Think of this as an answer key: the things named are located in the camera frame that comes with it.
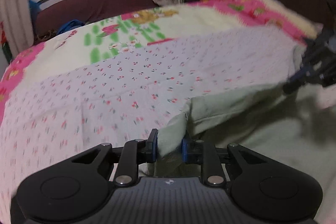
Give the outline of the beige left curtain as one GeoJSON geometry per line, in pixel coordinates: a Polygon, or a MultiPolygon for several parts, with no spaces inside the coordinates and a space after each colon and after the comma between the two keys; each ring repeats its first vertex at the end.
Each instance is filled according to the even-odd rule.
{"type": "Polygon", "coordinates": [[[14,57],[33,45],[29,0],[1,0],[1,21],[14,57]]]}

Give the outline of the pink cartoon blanket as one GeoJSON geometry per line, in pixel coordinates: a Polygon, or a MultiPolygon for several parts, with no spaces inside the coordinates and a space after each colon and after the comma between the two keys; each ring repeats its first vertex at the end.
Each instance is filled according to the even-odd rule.
{"type": "Polygon", "coordinates": [[[278,0],[198,0],[106,18],[21,52],[1,79],[1,106],[30,83],[181,37],[271,25],[300,41],[317,26],[278,0]]]}

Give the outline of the white cherry print sheet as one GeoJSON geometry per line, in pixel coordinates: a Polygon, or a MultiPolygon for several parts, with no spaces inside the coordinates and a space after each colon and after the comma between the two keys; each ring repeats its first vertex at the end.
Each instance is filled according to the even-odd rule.
{"type": "Polygon", "coordinates": [[[247,27],[148,46],[15,92],[1,124],[1,222],[30,174],[159,129],[159,152],[239,114],[263,84],[293,71],[297,42],[276,27],[247,27]]]}

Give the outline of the dark red sofa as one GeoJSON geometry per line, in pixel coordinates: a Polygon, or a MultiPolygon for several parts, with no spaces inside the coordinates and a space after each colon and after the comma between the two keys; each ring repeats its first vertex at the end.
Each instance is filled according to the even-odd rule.
{"type": "Polygon", "coordinates": [[[157,7],[153,0],[62,0],[42,9],[35,21],[35,36],[57,31],[71,20],[93,23],[113,16],[157,7]]]}

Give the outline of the blue cloth on sofa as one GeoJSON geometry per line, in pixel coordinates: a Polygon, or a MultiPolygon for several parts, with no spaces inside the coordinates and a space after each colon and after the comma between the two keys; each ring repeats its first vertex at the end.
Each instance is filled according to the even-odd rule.
{"type": "Polygon", "coordinates": [[[57,31],[57,35],[60,35],[60,34],[63,34],[67,31],[70,31],[70,30],[73,30],[75,28],[78,28],[78,27],[82,27],[82,26],[85,26],[85,23],[80,21],[80,20],[77,20],[77,19],[74,19],[74,20],[70,20],[69,22],[63,24],[57,31]]]}

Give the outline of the light green pants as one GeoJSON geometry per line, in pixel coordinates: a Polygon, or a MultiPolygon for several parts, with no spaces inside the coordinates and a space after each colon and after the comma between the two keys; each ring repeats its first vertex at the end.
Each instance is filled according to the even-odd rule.
{"type": "Polygon", "coordinates": [[[179,148],[185,133],[220,147],[238,143],[313,176],[324,198],[319,223],[335,223],[335,88],[306,85],[286,96],[282,79],[298,68],[300,47],[275,57],[225,57],[205,49],[174,79],[150,88],[157,95],[155,175],[191,174],[179,148]]]}

